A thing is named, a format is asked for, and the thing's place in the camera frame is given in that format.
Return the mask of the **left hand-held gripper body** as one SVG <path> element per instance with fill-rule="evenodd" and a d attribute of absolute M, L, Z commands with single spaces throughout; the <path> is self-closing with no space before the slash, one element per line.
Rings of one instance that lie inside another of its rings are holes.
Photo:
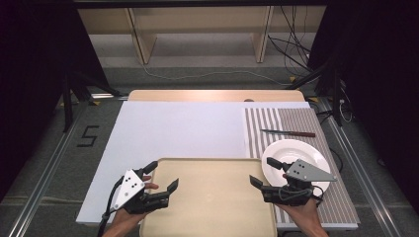
<path fill-rule="evenodd" d="M 169 205 L 171 192 L 166 190 L 152 194 L 151 191 L 157 190 L 158 186 L 146 181 L 142 170 L 127 170 L 117 186 L 121 188 L 110 212 L 124 209 L 128 214 L 144 214 Z"/>

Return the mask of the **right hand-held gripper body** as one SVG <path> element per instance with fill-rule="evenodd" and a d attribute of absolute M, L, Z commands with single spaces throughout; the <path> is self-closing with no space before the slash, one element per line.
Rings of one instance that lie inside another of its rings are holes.
<path fill-rule="evenodd" d="M 263 186 L 261 193 L 264 202 L 290 206 L 305 205 L 315 198 L 313 182 L 336 182 L 337 178 L 321 169 L 297 159 L 290 163 L 290 168 L 283 174 L 287 184 L 282 187 Z"/>

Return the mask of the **person's right hand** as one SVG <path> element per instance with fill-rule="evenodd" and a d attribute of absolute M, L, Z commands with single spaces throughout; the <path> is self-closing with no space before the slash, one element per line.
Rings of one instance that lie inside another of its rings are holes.
<path fill-rule="evenodd" d="M 279 204 L 279 208 L 284 210 L 293 220 L 302 233 L 306 235 L 308 230 L 323 228 L 317 212 L 316 201 L 311 198 L 305 205 L 290 206 Z"/>

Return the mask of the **white round plate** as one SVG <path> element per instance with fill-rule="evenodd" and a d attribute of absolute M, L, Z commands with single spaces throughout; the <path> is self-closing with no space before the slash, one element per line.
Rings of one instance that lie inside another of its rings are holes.
<path fill-rule="evenodd" d="M 269 157 L 290 164 L 297 159 L 331 173 L 328 162 L 322 153 L 308 143 L 296 139 L 283 139 L 270 144 L 261 157 L 262 170 L 268 183 L 274 187 L 282 187 L 288 182 L 283 177 L 283 170 L 276 169 L 267 163 Z"/>

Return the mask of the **beige plastic tray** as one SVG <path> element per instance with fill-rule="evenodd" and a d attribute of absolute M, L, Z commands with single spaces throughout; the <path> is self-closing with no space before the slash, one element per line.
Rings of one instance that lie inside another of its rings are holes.
<path fill-rule="evenodd" d="M 141 222 L 139 237 L 277 237 L 274 208 L 251 177 L 265 179 L 257 159 L 160 159 L 152 182 L 178 188 Z"/>

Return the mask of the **white table sheet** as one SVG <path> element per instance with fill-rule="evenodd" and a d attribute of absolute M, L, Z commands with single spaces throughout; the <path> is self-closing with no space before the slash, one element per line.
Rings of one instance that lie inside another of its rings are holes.
<path fill-rule="evenodd" d="M 305 102 L 126 101 L 76 221 L 99 223 L 112 187 L 128 169 L 163 157 L 251 158 L 247 109 L 307 107 Z"/>

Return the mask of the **grey striped placemat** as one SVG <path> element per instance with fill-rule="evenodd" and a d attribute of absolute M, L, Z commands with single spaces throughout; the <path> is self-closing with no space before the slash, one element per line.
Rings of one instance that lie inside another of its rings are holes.
<path fill-rule="evenodd" d="M 271 134 L 260 129 L 313 132 L 315 137 Z M 261 159 L 265 149 L 275 141 L 296 139 L 310 144 L 323 154 L 332 175 L 339 169 L 326 142 L 324 132 L 312 109 L 246 108 L 244 110 L 244 138 L 246 154 Z M 349 231 L 359 227 L 360 219 L 341 179 L 336 182 L 317 182 L 314 194 L 323 198 L 319 216 L 327 230 Z"/>

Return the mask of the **black metal stand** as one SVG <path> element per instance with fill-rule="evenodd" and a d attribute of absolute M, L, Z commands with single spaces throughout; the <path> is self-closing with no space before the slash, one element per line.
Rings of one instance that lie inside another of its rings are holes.
<path fill-rule="evenodd" d="M 295 90 L 300 86 L 313 81 L 314 79 L 318 79 L 318 83 L 315 87 L 315 93 L 318 96 L 325 96 L 329 90 L 332 91 L 332 117 L 336 123 L 341 126 L 342 120 L 339 112 L 341 99 L 341 71 L 341 63 L 339 60 L 335 56 L 330 56 L 324 64 L 297 82 L 292 83 L 287 87 L 287 90 Z"/>
<path fill-rule="evenodd" d="M 122 97 L 124 95 L 122 92 L 113 89 L 109 85 L 78 71 L 66 73 L 61 80 L 61 84 L 62 100 L 64 104 L 64 132 L 67 132 L 73 124 L 71 94 L 74 94 L 76 98 L 81 102 L 91 101 L 93 96 L 88 87 L 94 86 L 104 92 L 111 94 L 114 97 Z"/>

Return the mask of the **light wooden table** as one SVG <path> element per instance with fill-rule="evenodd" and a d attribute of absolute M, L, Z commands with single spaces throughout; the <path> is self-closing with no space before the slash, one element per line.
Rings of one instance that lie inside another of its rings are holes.
<path fill-rule="evenodd" d="M 129 101 L 304 102 L 298 90 L 133 90 Z"/>

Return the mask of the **dark curtain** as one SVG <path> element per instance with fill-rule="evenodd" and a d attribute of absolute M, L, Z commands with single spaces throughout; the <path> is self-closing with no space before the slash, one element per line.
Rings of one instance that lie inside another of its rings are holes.
<path fill-rule="evenodd" d="M 108 80 L 72 0 L 0 0 L 0 200 L 32 156 L 63 81 Z"/>
<path fill-rule="evenodd" d="M 326 0 L 308 66 L 339 53 L 346 95 L 419 214 L 419 0 Z"/>

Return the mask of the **light wooden shelf unit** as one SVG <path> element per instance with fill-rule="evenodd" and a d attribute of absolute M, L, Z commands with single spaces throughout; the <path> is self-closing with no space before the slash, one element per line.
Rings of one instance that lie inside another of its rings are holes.
<path fill-rule="evenodd" d="M 159 34 L 246 33 L 255 59 L 265 57 L 269 33 L 315 33 L 323 6 L 80 9 L 90 35 L 130 35 L 140 63 L 149 62 Z"/>

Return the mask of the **aluminium floor rail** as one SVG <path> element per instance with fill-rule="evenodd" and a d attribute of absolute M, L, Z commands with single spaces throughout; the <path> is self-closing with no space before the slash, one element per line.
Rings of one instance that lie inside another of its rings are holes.
<path fill-rule="evenodd" d="M 80 102 L 74 109 L 74 117 L 70 125 L 60 133 L 57 144 L 53 152 L 47 159 L 47 163 L 42 169 L 42 174 L 37 179 L 36 185 L 27 197 L 23 198 L 22 209 L 15 219 L 7 237 L 24 237 L 39 206 L 42 198 L 61 162 L 68 144 L 74 134 L 80 118 L 85 114 L 88 108 L 87 102 Z"/>
<path fill-rule="evenodd" d="M 385 206 L 383 199 L 379 195 L 376 186 L 363 167 L 363 164 L 358 157 L 353 145 L 351 144 L 347 134 L 342 126 L 334 118 L 329 119 L 331 129 L 339 142 L 345 157 L 348 160 L 354 175 L 360 184 L 364 196 L 366 197 L 370 208 L 372 209 L 381 230 L 385 237 L 401 237 L 401 232 L 395 223 L 394 218 L 390 214 L 388 208 Z"/>

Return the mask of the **short aluminium rail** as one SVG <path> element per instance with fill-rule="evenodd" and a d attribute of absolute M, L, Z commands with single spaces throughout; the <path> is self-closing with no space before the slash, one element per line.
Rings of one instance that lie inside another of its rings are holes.
<path fill-rule="evenodd" d="M 115 96 L 110 93 L 93 93 L 91 94 L 91 97 L 93 100 L 111 100 L 112 99 L 112 100 L 126 101 L 128 99 L 128 96 L 124 96 L 124 95 Z"/>

